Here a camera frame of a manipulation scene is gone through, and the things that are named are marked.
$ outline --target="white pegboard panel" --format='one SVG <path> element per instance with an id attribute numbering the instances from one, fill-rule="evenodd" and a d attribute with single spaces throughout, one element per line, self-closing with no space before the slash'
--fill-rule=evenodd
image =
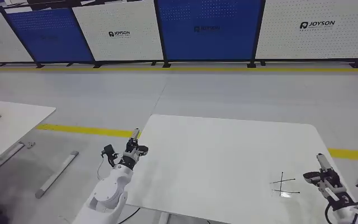
<path id="1" fill-rule="evenodd" d="M 358 1 L 266 0 L 256 58 L 358 58 Z"/>
<path id="2" fill-rule="evenodd" d="M 33 62 L 2 14 L 0 14 L 0 62 Z"/>
<path id="3" fill-rule="evenodd" d="M 73 9 L 95 60 L 162 60 L 153 0 Z"/>

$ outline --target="table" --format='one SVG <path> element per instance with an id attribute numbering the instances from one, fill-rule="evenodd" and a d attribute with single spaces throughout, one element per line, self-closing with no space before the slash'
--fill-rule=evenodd
<path id="1" fill-rule="evenodd" d="M 0 101 L 0 166 L 24 147 L 25 144 L 19 143 L 19 140 L 55 110 L 56 108 L 47 106 Z M 73 151 L 69 155 L 60 169 L 52 174 L 44 185 L 35 193 L 36 198 L 41 198 L 44 195 L 51 184 L 56 181 L 59 175 L 77 155 L 77 151 Z"/>
<path id="2" fill-rule="evenodd" d="M 152 115 L 127 204 L 225 223 L 325 223 L 326 200 L 305 182 L 323 153 L 310 124 Z M 282 190 L 300 192 L 280 197 Z"/>
<path id="3" fill-rule="evenodd" d="M 0 156 L 55 110 L 47 106 L 0 101 Z"/>

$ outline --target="pegboard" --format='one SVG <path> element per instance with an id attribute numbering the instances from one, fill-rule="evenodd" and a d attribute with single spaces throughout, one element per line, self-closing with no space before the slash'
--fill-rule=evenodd
<path id="1" fill-rule="evenodd" d="M 358 1 L 266 0 L 256 58 L 358 58 Z"/>
<path id="2" fill-rule="evenodd" d="M 8 14 L 38 62 L 91 62 L 91 52 L 70 9 Z"/>
<path id="3" fill-rule="evenodd" d="M 162 60 L 152 0 L 73 9 L 96 60 Z"/>
<path id="4" fill-rule="evenodd" d="M 0 14 L 0 62 L 33 62 L 2 14 Z"/>
<path id="5" fill-rule="evenodd" d="M 260 0 L 158 0 L 169 60 L 250 59 Z"/>

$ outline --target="yellow floor line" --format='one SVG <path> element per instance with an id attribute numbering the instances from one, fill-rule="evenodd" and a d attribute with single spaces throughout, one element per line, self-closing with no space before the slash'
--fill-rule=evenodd
<path id="1" fill-rule="evenodd" d="M 97 134 L 100 136 L 114 136 L 114 137 L 123 137 L 129 138 L 133 130 L 114 130 L 106 128 L 89 128 L 89 127 L 80 127 L 80 126 L 66 126 L 66 125 L 56 125 L 56 124 L 40 124 L 37 126 L 39 130 L 53 130 L 56 132 L 71 132 L 71 133 L 81 133 L 81 134 Z"/>
<path id="2" fill-rule="evenodd" d="M 329 148 L 328 151 L 334 158 L 348 158 L 350 160 L 358 160 L 358 150 Z"/>
<path id="3" fill-rule="evenodd" d="M 211 67 L 117 67 L 117 68 L 76 68 L 76 67 L 63 67 L 63 68 L 0 68 L 0 71 L 183 71 L 183 72 L 358 72 L 358 69 L 353 68 L 211 68 Z"/>
<path id="4" fill-rule="evenodd" d="M 40 124 L 37 126 L 38 130 L 53 130 L 56 132 L 70 132 L 81 134 L 96 134 L 101 136 L 114 136 L 129 138 L 132 134 L 132 130 L 115 130 L 106 128 L 90 128 L 80 126 L 67 126 L 57 124 Z M 336 148 L 329 148 L 329 153 L 334 158 L 347 158 L 350 160 L 358 160 L 358 150 L 343 150 Z"/>

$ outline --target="black frame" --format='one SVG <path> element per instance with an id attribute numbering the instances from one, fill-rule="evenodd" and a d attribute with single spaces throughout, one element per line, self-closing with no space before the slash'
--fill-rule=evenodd
<path id="1" fill-rule="evenodd" d="M 63 64 L 67 64 L 67 66 L 71 66 L 72 64 L 76 63 L 76 64 L 93 64 L 94 65 L 93 68 L 100 68 L 102 65 L 105 65 L 105 64 L 128 64 L 128 63 L 149 63 L 149 62 L 152 63 L 152 66 L 154 66 L 157 62 L 164 62 L 163 68 L 169 68 L 171 66 L 170 62 L 249 62 L 249 64 L 247 64 L 248 68 L 256 68 L 255 62 L 260 62 L 262 66 L 265 66 L 266 62 L 353 62 L 350 65 L 354 68 L 358 67 L 358 59 L 357 58 L 325 58 L 325 59 L 260 59 L 260 58 L 256 58 L 256 52 L 257 52 L 257 47 L 258 47 L 258 41 L 260 38 L 260 31 L 261 31 L 263 14 L 265 11 L 266 0 L 261 0 L 260 11 L 258 14 L 258 20 L 257 20 L 257 26 L 256 26 L 256 32 L 255 32 L 254 46 L 253 46 L 252 56 L 250 59 L 220 59 L 220 60 L 216 60 L 216 59 L 199 59 L 199 60 L 198 59 L 178 59 L 178 60 L 168 60 L 167 54 L 166 54 L 166 49 L 165 49 L 165 44 L 164 44 L 164 37 L 163 37 L 162 23 L 161 23 L 160 13 L 159 13 L 158 0 L 153 0 L 153 1 L 154 1 L 154 9 L 156 12 L 159 37 L 161 40 L 163 60 L 154 59 L 154 60 L 98 60 L 98 61 L 96 61 L 93 56 L 93 53 L 91 51 L 91 48 L 88 45 L 86 37 L 83 34 L 81 26 L 79 25 L 79 22 L 73 12 L 73 8 L 72 8 L 73 3 L 70 0 L 63 0 L 63 1 L 56 1 L 56 2 L 48 2 L 48 3 L 34 3 L 34 4 L 27 4 L 27 5 L 20 5 L 20 6 L 9 6 L 6 8 L 0 6 L 0 13 L 3 15 L 3 17 L 9 24 L 10 28 L 15 33 L 15 35 L 17 36 L 17 38 L 19 39 L 21 44 L 24 46 L 26 51 L 29 53 L 32 60 L 34 60 L 33 62 L 0 62 L 0 67 L 5 64 L 35 64 L 35 65 L 37 65 L 36 68 L 42 68 L 44 66 L 43 64 L 61 64 L 61 63 L 63 63 Z M 92 61 L 90 61 L 90 62 L 84 62 L 84 61 L 80 61 L 80 62 L 73 62 L 73 61 L 39 62 L 39 61 L 36 61 L 34 55 L 29 51 L 29 49 L 26 46 L 26 44 L 24 43 L 24 41 L 17 34 L 15 28 L 9 21 L 9 19 L 7 17 L 7 13 L 5 11 L 5 9 L 8 9 L 8 8 L 31 7 L 31 6 L 37 6 L 40 4 L 51 4 L 51 3 L 58 4 L 58 3 L 62 3 L 62 2 L 67 4 L 67 6 L 63 7 L 63 8 L 68 8 L 70 10 L 72 16 L 74 17 L 74 19 L 76 21 L 78 29 L 81 32 L 81 35 L 82 35 L 82 38 L 86 44 L 86 47 L 88 48 L 89 52 L 91 53 Z M 95 0 L 95 2 L 82 5 L 81 7 L 100 5 L 100 4 L 104 4 L 104 2 L 106 2 L 106 0 Z"/>

